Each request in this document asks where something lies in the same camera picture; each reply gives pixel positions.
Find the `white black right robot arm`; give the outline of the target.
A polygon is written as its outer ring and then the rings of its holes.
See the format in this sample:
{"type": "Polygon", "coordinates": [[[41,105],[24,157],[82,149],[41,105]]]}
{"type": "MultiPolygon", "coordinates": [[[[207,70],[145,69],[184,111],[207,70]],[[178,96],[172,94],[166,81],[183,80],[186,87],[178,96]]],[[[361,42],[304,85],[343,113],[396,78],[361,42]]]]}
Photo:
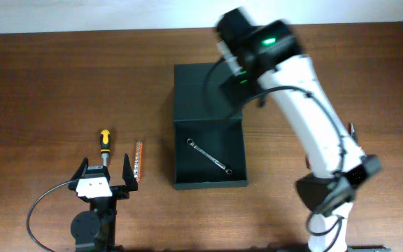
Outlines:
{"type": "Polygon", "coordinates": [[[347,251],[346,229],[358,189],[382,169],[363,151],[352,125],[345,127],[288,24],[254,24],[244,7],[223,14],[215,26],[218,49],[242,85],[254,93],[242,105],[270,96],[306,152],[310,172],[295,183],[310,214],[307,251],[347,251]]]}

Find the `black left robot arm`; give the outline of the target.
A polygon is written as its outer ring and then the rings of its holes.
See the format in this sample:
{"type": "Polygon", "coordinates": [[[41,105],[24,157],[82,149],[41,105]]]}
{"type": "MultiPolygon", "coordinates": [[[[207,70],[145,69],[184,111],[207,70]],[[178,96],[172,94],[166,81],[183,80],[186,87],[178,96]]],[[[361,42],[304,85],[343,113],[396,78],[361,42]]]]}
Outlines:
{"type": "Polygon", "coordinates": [[[77,251],[124,251],[115,243],[117,202],[128,200],[130,192],[138,190],[138,182],[130,165],[129,156],[124,156],[122,185],[110,185],[108,167],[90,166],[84,158],[71,177],[68,189],[90,205],[72,220],[70,231],[77,251]]]}

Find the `chrome double ring wrench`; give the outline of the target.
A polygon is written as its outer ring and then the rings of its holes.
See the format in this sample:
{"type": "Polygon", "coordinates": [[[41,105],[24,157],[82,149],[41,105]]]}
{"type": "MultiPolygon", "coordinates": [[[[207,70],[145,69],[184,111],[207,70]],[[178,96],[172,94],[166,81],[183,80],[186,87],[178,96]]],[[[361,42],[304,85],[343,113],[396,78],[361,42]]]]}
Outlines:
{"type": "Polygon", "coordinates": [[[227,168],[227,166],[223,163],[221,163],[219,160],[215,159],[212,155],[208,154],[205,150],[200,148],[194,141],[193,139],[187,139],[186,143],[193,147],[196,151],[201,153],[203,156],[208,158],[210,161],[212,161],[215,165],[217,165],[219,168],[221,168],[226,174],[232,175],[233,171],[230,168],[227,168]]]}

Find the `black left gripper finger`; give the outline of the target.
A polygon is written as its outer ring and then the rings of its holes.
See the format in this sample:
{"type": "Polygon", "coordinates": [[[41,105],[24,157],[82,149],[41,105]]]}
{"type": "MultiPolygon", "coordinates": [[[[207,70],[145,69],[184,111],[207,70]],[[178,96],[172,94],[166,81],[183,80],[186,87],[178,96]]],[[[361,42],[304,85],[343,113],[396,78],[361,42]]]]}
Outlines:
{"type": "Polygon", "coordinates": [[[131,186],[134,183],[134,173],[130,165],[129,156],[126,153],[123,161],[122,179],[126,186],[131,186]]]}
{"type": "Polygon", "coordinates": [[[77,181],[78,179],[80,179],[84,173],[84,171],[87,169],[88,167],[88,158],[84,157],[83,161],[81,162],[79,168],[77,168],[76,172],[74,173],[74,175],[71,177],[71,181],[77,181]]]}

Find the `black orange long-nose pliers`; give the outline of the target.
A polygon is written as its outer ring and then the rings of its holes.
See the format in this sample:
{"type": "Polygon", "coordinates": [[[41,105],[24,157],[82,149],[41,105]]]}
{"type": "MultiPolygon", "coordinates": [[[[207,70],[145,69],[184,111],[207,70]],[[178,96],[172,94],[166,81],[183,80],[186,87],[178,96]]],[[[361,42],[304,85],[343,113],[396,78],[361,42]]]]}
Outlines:
{"type": "Polygon", "coordinates": [[[358,135],[357,135],[355,126],[351,122],[348,123],[348,133],[349,133],[350,137],[352,138],[352,140],[354,140],[355,144],[359,148],[362,148],[362,146],[359,144],[359,141],[358,141],[358,135]]]}

